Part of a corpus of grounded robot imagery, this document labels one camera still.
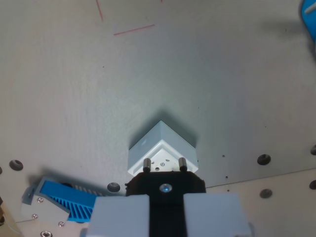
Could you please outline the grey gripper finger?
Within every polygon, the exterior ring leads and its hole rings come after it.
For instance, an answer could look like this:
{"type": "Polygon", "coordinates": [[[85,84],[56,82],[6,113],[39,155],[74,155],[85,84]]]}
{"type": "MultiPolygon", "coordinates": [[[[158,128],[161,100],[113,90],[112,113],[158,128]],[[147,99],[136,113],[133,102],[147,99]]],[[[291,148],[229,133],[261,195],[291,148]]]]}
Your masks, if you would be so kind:
{"type": "Polygon", "coordinates": [[[148,237],[148,195],[98,197],[86,235],[88,237],[148,237]]]}
{"type": "Polygon", "coordinates": [[[189,237],[253,236],[238,194],[185,194],[184,213],[189,237]]]}

